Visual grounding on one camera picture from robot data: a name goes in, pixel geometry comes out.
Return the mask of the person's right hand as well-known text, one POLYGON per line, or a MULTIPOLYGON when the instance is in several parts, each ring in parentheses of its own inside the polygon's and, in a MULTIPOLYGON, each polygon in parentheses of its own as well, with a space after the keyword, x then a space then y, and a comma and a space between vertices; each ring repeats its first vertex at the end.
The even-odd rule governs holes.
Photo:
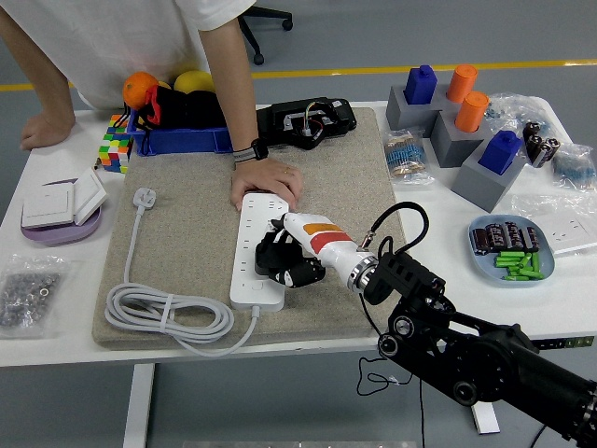
POLYGON ((23 126, 20 148, 33 150, 60 144, 70 135, 75 122, 73 114, 65 116, 37 114, 29 118, 23 126))

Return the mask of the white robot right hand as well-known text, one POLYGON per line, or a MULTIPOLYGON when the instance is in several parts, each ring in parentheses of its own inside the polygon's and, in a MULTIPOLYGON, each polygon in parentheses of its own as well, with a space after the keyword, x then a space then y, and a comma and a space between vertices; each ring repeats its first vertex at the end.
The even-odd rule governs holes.
POLYGON ((360 293, 377 264, 327 217, 291 212, 268 223, 255 254, 256 273, 291 288, 318 282, 332 268, 347 288, 360 293))

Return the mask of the person's left hand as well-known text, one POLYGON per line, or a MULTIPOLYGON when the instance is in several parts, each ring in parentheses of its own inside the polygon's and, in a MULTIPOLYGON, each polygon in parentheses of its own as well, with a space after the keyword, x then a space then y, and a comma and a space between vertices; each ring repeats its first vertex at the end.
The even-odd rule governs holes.
POLYGON ((278 195, 295 210, 303 187, 302 172, 297 167, 276 159, 243 161, 236 164, 232 173, 230 200, 241 211, 244 195, 259 189, 278 195))

